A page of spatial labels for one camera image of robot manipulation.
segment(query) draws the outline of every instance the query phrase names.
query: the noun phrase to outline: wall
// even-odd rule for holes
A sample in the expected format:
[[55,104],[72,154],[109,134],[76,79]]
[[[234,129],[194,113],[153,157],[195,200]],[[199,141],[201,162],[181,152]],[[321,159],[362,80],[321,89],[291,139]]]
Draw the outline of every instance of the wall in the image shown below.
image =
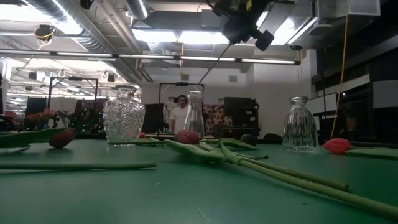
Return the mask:
[[[160,102],[166,102],[169,97],[177,97],[181,94],[188,95],[189,91],[201,91],[201,86],[175,86],[162,85],[163,93],[160,96]],[[205,94],[203,103],[218,104],[218,99],[226,96],[231,97],[246,97],[244,87],[220,86],[220,85],[205,85]],[[159,102],[159,83],[143,83],[142,84],[142,98],[143,103],[158,103]]]
[[[206,73],[207,68],[184,68],[183,72],[190,75],[189,83],[198,83],[200,78]],[[147,68],[147,72],[151,75],[156,83],[142,84],[142,102],[143,103],[158,103],[159,102],[159,82],[175,83],[180,82],[180,69],[168,68],[161,70],[160,68]],[[238,81],[236,83],[228,82],[230,75],[236,75]],[[226,96],[245,97],[246,91],[244,88],[245,74],[240,72],[240,69],[213,69],[208,76],[203,80],[205,84],[205,104],[218,104],[219,98]],[[160,102],[163,103],[169,97],[177,97],[178,95],[188,95],[189,91],[201,91],[201,86],[175,86],[162,85],[162,95]]]
[[301,66],[255,64],[246,74],[246,93],[259,103],[260,138],[267,133],[282,135],[293,96],[317,96],[311,84],[316,74],[315,51],[307,51]]

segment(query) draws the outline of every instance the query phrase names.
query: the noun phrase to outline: green tabletop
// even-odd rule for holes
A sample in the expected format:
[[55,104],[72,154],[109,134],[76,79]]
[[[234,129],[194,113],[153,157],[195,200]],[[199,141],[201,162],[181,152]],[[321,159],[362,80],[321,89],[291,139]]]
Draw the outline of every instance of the green tabletop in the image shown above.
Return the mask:
[[[331,155],[289,154],[260,145],[250,155],[350,184],[353,193],[398,206],[398,163]],[[4,223],[392,223],[347,203],[231,164],[195,162],[166,147],[116,148],[75,140],[69,150],[33,144],[0,162],[118,163],[156,161],[131,171],[0,170]]]

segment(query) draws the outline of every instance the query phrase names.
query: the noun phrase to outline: red tulip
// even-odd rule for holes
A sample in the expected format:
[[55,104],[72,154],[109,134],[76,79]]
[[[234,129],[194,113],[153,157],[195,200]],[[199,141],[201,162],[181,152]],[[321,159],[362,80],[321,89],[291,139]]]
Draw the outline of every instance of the red tulip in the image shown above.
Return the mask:
[[344,154],[353,146],[347,139],[334,138],[324,143],[323,147],[334,154]]

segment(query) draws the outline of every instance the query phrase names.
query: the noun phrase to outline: tall glass vase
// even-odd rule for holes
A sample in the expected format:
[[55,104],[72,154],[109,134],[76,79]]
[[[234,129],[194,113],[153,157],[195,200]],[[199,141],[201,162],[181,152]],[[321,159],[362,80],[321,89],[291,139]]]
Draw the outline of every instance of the tall glass vase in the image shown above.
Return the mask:
[[134,100],[136,89],[129,85],[116,85],[118,97],[104,103],[103,118],[108,143],[128,146],[139,137],[144,122],[145,104]]
[[285,120],[283,145],[293,152],[318,152],[318,136],[315,120],[306,109],[308,97],[293,97],[290,99],[292,109]]
[[205,135],[202,115],[203,95],[200,91],[190,91],[188,94],[188,113],[185,118],[184,130],[198,133],[200,139]]

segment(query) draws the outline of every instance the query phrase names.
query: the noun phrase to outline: white shirt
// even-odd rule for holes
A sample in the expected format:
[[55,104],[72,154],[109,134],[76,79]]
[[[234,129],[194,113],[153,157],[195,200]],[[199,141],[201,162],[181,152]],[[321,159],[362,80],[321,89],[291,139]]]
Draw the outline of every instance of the white shirt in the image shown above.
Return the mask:
[[179,131],[184,129],[187,113],[188,106],[185,106],[184,108],[176,107],[173,109],[170,119],[175,121],[174,134],[177,134]]

